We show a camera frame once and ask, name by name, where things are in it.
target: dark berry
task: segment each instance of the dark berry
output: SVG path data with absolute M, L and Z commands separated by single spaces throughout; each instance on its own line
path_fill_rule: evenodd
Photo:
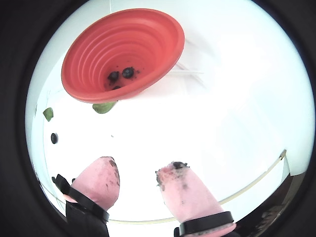
M 53 144 L 56 144 L 58 142 L 58 136 L 56 133 L 52 133 L 50 136 L 50 140 Z
M 134 75 L 134 68 L 130 67 L 130 68 L 125 68 L 122 72 L 122 76 L 124 78 L 131 78 Z
M 112 90 L 116 90 L 116 89 L 120 89 L 121 87 L 119 85 L 117 85 L 116 87 L 114 87 Z
M 183 164 L 182 162 L 179 162 L 179 161 L 176 161 L 172 164 L 176 169 L 181 169 L 182 167 L 187 166 L 187 163 Z
M 114 83 L 119 79 L 119 72 L 111 72 L 108 76 L 110 82 Z

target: black strap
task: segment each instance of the black strap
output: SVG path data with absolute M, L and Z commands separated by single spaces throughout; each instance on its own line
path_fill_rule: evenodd
M 109 214 L 102 207 L 80 193 L 78 190 L 71 187 L 63 176 L 58 174 L 56 179 L 52 178 L 52 180 L 63 194 L 66 194 L 76 200 L 82 207 L 94 214 L 103 223 L 106 224 L 109 221 Z
M 221 212 L 218 214 L 205 216 L 190 221 L 186 221 L 180 224 L 179 230 L 174 230 L 174 237 L 182 237 L 198 232 L 203 232 L 223 226 L 234 222 L 230 211 Z
M 108 227 L 78 203 L 66 202 L 67 223 L 76 237 L 109 237 Z

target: black object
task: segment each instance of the black object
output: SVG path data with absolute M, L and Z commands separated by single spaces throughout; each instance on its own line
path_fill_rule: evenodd
M 175 167 L 175 169 L 181 169 L 183 166 L 187 166 L 187 163 L 182 163 L 180 161 L 176 161 L 174 163 L 172 163 L 173 166 Z
M 119 72 L 111 72 L 108 76 L 111 83 L 115 83 L 119 79 Z
M 120 89 L 121 87 L 119 85 L 115 86 L 112 90 Z
M 52 133 L 50 136 L 50 140 L 52 144 L 56 144 L 58 142 L 58 135 L 56 133 Z
M 134 75 L 134 68 L 130 67 L 130 68 L 125 68 L 122 72 L 122 76 L 124 78 L 131 78 Z
M 233 231 L 233 232 L 230 232 L 222 237 L 240 237 L 240 234 Z
M 54 183 L 63 194 L 76 200 L 82 207 L 94 214 L 104 224 L 109 221 L 109 214 L 103 208 L 76 189 L 72 188 L 63 176 L 58 174 Z
M 180 224 L 179 235 L 185 236 L 211 230 L 229 223 L 234 222 L 232 214 L 229 211 L 205 216 Z
M 66 202 L 66 216 L 76 237 L 109 237 L 107 225 L 78 203 Z
M 42 51 L 59 26 L 85 2 L 87 0 L 0 1 L 0 133 L 5 138 L 0 143 L 0 202 L 3 203 L 0 216 L 4 218 L 1 236 L 76 236 L 72 235 L 66 217 L 47 201 L 34 173 L 26 143 L 25 105 Z M 315 101 L 315 1 L 254 2 L 266 10 L 294 42 L 310 77 Z M 316 236 L 315 145 L 316 139 L 310 165 L 294 200 L 260 237 Z

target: black wrist strap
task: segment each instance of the black wrist strap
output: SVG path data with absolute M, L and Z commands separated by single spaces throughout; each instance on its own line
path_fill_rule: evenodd
M 174 237 L 182 237 L 211 230 L 233 222 L 234 220 L 230 211 L 193 219 L 183 222 L 180 224 L 180 227 L 175 228 Z
M 66 194 L 76 200 L 78 204 L 87 209 L 89 212 L 94 214 L 97 218 L 99 218 L 104 224 L 109 221 L 109 214 L 94 201 L 72 188 L 67 180 L 61 176 L 57 175 L 56 179 L 53 178 L 53 182 L 57 186 L 57 188 L 62 192 L 62 194 Z

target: red bowl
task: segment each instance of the red bowl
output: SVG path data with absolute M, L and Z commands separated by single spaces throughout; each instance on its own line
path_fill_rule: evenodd
M 77 100 L 106 103 L 130 98 L 151 86 L 176 64 L 184 32 L 171 16 L 152 9 L 115 12 L 89 26 L 71 45 L 63 62 L 65 90 Z M 134 76 L 122 76 L 133 67 Z M 118 71 L 111 83 L 108 76 Z

